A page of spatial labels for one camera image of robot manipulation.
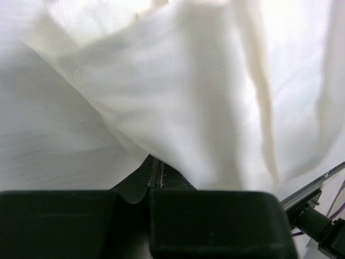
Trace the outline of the white skirt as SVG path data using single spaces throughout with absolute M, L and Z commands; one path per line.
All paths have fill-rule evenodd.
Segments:
M 1 190 L 199 189 L 344 160 L 344 1 L 1 1 Z

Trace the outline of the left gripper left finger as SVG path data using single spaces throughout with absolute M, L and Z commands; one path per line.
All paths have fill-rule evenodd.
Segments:
M 152 156 L 110 190 L 1 192 L 1 258 L 129 258 L 147 244 Z

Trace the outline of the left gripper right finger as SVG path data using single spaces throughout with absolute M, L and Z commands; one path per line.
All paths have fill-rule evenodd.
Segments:
M 286 213 L 267 192 L 196 190 L 155 162 L 148 196 L 153 258 L 297 258 Z

